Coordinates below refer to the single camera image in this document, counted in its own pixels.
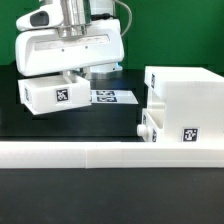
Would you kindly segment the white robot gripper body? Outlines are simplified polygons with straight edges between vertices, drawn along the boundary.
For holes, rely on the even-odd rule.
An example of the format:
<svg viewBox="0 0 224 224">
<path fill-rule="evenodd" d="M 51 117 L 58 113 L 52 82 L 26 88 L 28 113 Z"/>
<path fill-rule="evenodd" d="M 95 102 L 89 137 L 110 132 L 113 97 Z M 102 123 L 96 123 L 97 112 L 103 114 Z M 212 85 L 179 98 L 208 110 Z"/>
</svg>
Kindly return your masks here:
<svg viewBox="0 0 224 224">
<path fill-rule="evenodd" d="M 21 33 L 15 42 L 16 65 L 24 76 L 120 62 L 124 48 L 118 19 L 93 21 L 87 34 L 60 38 L 56 29 Z"/>
</svg>

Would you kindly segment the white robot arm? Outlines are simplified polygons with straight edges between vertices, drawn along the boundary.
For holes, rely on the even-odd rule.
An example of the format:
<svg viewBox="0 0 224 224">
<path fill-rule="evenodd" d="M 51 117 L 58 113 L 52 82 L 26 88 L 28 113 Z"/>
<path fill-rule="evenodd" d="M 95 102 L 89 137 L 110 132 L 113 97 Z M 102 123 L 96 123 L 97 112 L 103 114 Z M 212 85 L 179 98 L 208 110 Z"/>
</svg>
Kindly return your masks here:
<svg viewBox="0 0 224 224">
<path fill-rule="evenodd" d="M 124 48 L 117 19 L 91 18 L 89 0 L 39 0 L 16 21 L 18 71 L 24 76 L 117 63 Z"/>
</svg>

